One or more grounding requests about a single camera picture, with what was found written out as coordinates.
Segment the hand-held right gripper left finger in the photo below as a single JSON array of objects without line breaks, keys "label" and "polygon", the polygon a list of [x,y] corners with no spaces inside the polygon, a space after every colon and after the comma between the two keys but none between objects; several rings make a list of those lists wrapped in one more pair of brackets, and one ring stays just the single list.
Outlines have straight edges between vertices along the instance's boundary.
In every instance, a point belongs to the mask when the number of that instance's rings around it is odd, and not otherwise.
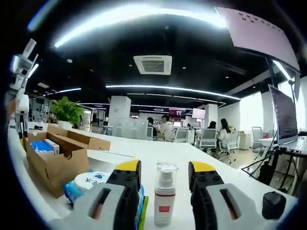
[{"label": "hand-held right gripper left finger", "polygon": [[139,159],[117,165],[105,183],[76,199],[64,218],[48,222],[52,230],[135,230],[142,212]]}]

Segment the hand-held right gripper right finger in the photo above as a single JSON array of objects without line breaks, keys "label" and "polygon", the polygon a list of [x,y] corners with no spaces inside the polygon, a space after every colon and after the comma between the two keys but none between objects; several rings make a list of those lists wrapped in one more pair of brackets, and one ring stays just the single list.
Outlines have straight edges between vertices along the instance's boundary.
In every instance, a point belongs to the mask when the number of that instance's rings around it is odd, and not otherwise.
[{"label": "hand-held right gripper right finger", "polygon": [[262,230],[283,214],[282,194],[265,193],[258,213],[253,199],[203,162],[189,162],[189,189],[197,230]]}]

